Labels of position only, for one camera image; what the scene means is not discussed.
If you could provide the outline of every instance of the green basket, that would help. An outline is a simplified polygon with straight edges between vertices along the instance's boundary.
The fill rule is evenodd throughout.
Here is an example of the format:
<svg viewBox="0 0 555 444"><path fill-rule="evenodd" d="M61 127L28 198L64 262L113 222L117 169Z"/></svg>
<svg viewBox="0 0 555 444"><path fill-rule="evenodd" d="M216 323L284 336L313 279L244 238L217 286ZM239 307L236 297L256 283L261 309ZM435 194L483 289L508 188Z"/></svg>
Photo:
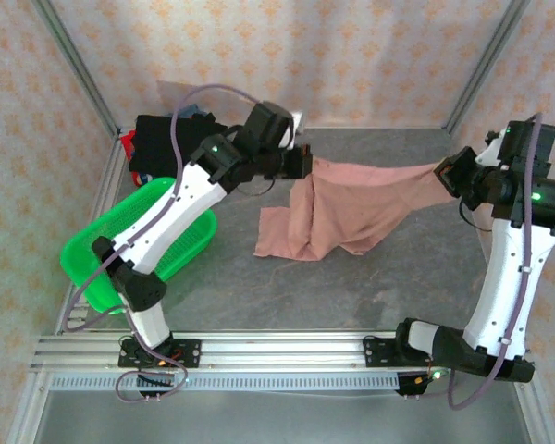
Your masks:
<svg viewBox="0 0 555 444"><path fill-rule="evenodd" d="M60 264L75 285L82 285L101 264L93 253L96 238L113 239L134 224L172 185L173 179L160 178L148 182L101 217L77 233L64 247ZM160 259L156 274L170 279L210 243L217 229L212 210L205 211L173 243ZM106 273L99 275L84 291L89 304L99 313L121 304L121 299Z"/></svg>

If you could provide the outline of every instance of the pink cloth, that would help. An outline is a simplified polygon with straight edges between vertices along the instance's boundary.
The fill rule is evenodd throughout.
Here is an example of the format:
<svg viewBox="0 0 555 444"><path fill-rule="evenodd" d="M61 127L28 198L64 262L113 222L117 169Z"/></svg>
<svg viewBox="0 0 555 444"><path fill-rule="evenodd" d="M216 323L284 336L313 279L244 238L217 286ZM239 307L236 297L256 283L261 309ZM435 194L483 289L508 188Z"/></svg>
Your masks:
<svg viewBox="0 0 555 444"><path fill-rule="evenodd" d="M263 208L256 256L318 261L340 246L364 254L413 210L452 200L437 164L377 168L315 158L297 180L290 208Z"/></svg>

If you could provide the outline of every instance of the gray floor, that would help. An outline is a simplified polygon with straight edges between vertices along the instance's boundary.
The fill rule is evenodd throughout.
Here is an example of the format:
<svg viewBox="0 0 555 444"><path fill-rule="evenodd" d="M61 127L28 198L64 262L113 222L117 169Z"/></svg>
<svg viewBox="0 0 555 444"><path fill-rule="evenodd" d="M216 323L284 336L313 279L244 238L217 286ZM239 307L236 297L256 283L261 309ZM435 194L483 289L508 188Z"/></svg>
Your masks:
<svg viewBox="0 0 555 444"><path fill-rule="evenodd" d="M457 399L481 379L462 376ZM441 390L446 382L440 381ZM512 384L452 412L445 397L403 401L396 394L342 398L246 392L183 392L160 404L127 405L109 392L51 393L37 444L530 442Z"/></svg>
<svg viewBox="0 0 555 444"><path fill-rule="evenodd" d="M309 129L302 139L316 156L379 167L437 162L450 148L437 129ZM290 187L281 181L263 197L235 191L214 208L212 243L168 283L163 305L171 328L394 329L406 316L464 327L485 261L457 203L411 214L365 256L337 249L315 263L254 257L260 208L287 206ZM128 173L119 199L133 190ZM101 327L126 323L110 316Z"/></svg>

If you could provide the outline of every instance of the wall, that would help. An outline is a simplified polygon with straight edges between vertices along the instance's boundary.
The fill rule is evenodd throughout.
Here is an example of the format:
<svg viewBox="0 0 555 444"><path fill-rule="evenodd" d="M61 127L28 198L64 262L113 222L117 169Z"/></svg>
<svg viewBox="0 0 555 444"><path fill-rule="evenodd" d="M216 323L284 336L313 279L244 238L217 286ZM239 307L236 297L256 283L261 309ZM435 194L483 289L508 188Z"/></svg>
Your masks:
<svg viewBox="0 0 555 444"><path fill-rule="evenodd" d="M0 0L0 443L68 280L111 139L29 0Z"/></svg>
<svg viewBox="0 0 555 444"><path fill-rule="evenodd" d="M456 137L456 149L471 145L480 152L489 129L511 119L525 119L537 110L555 125L555 0L532 0L519 29L503 50ZM555 178L555 144L550 176ZM479 212L488 225L488 209ZM489 245L490 239L484 236ZM532 360L549 391L555 418L555 249L545 266L533 307L528 342Z"/></svg>
<svg viewBox="0 0 555 444"><path fill-rule="evenodd" d="M441 127L508 0L55 0L120 125L225 82L313 126ZM215 93L223 119L248 106Z"/></svg>

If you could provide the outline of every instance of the pink towel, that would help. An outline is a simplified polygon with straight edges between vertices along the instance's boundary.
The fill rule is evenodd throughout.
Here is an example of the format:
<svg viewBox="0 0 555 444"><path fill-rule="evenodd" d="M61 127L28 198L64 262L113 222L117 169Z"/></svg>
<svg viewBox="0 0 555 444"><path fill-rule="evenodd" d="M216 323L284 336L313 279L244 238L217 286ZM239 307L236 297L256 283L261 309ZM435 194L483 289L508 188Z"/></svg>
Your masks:
<svg viewBox="0 0 555 444"><path fill-rule="evenodd" d="M256 256L318 261L340 246L364 254L412 210L452 200L434 175L437 164L376 168L315 158L297 180L290 208L263 208Z"/></svg>

